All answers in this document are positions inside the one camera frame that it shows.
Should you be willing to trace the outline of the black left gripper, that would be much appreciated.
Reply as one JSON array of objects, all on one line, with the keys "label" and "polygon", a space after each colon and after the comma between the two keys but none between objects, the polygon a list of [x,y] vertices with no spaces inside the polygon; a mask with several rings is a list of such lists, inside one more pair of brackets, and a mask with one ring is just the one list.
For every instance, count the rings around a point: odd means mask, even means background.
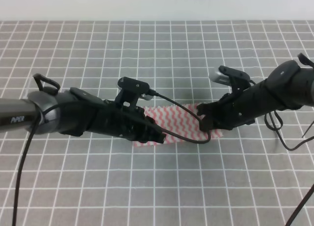
[{"label": "black left gripper", "polygon": [[84,108],[91,115],[86,127],[89,132],[140,143],[163,144],[165,141],[166,134],[155,119],[144,114],[145,110],[141,107],[130,108],[107,101],[102,104],[85,102]]}]

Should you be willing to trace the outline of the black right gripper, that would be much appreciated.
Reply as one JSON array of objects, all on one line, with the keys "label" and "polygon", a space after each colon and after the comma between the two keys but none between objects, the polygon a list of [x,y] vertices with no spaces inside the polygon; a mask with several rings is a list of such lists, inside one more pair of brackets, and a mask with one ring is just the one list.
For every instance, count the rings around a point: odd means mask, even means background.
[{"label": "black right gripper", "polygon": [[255,118],[245,118],[242,112],[235,109],[232,102],[221,102],[229,95],[227,93],[219,101],[201,103],[196,106],[197,115],[204,116],[199,124],[202,132],[215,129],[232,130],[239,126],[255,123]]}]

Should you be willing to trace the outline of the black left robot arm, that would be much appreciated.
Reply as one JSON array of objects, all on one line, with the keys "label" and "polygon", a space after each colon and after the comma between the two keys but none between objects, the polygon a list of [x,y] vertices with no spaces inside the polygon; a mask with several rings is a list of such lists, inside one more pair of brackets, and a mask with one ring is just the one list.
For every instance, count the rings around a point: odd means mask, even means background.
[{"label": "black left robot arm", "polygon": [[131,98],[125,106],[122,89],[116,100],[102,100],[82,89],[72,87],[60,92],[60,85],[41,74],[33,76],[38,90],[26,99],[0,100],[0,130],[24,128],[35,134],[58,132],[74,137],[86,131],[120,137],[140,143],[163,143],[165,133],[155,120],[136,105],[139,98]]}]

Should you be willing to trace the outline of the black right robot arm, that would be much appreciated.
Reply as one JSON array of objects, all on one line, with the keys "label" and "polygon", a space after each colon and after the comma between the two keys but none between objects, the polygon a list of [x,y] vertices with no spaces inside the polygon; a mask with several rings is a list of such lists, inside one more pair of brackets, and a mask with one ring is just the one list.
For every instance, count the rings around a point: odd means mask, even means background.
[{"label": "black right robot arm", "polygon": [[297,110],[314,104],[314,63],[300,53],[298,61],[279,65],[263,81],[251,85],[250,76],[243,71],[220,66],[210,80],[230,86],[220,100],[197,106],[202,116],[200,130],[232,130],[250,125],[257,117],[275,110]]}]

